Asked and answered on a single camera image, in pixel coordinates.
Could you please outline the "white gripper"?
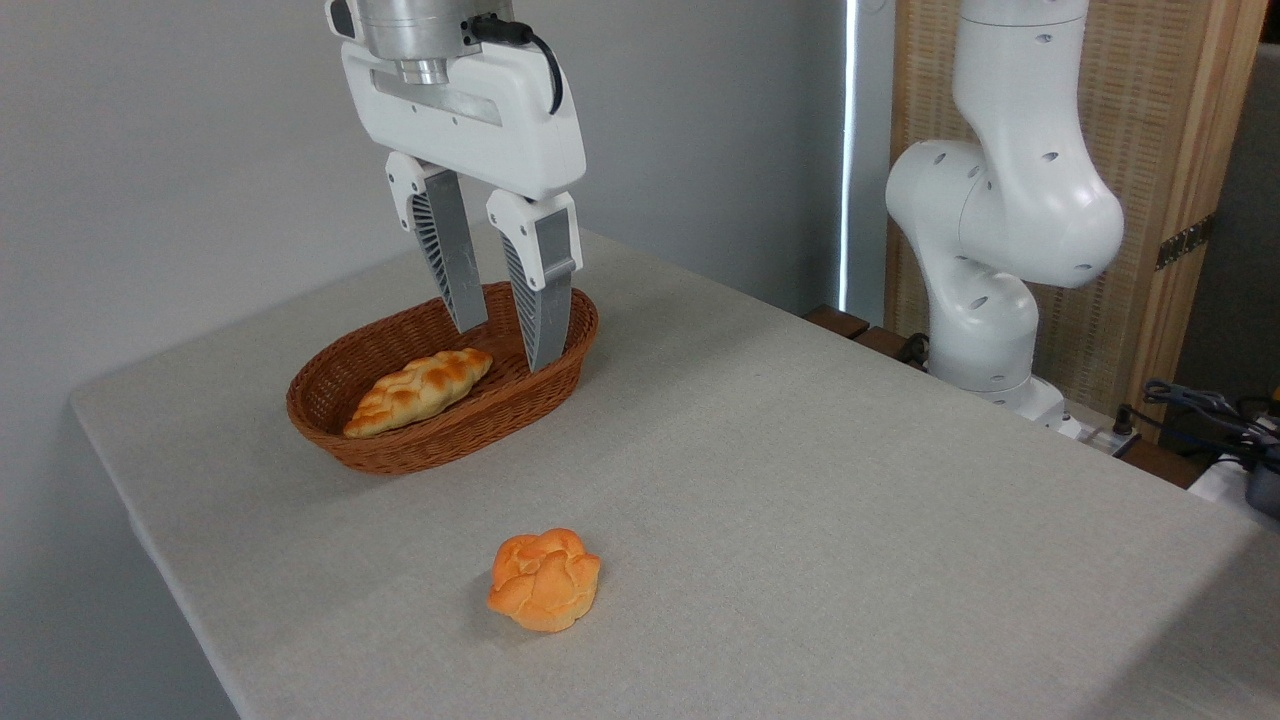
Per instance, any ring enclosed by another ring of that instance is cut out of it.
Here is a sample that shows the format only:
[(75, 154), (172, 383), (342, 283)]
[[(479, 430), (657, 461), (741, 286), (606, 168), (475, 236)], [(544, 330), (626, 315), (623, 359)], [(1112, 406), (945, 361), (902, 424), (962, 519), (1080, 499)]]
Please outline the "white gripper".
[(544, 55), (495, 44), (456, 58), (445, 85), (410, 85), (357, 44), (343, 44), (340, 55), (364, 128), (396, 150), (385, 173), (399, 223), (422, 249), (457, 331), (485, 323), (486, 301), (453, 170), (502, 188), (486, 211), (503, 240), (529, 370), (559, 359), (572, 274), (582, 268), (576, 206), (564, 191), (586, 170), (570, 87), (550, 113)]

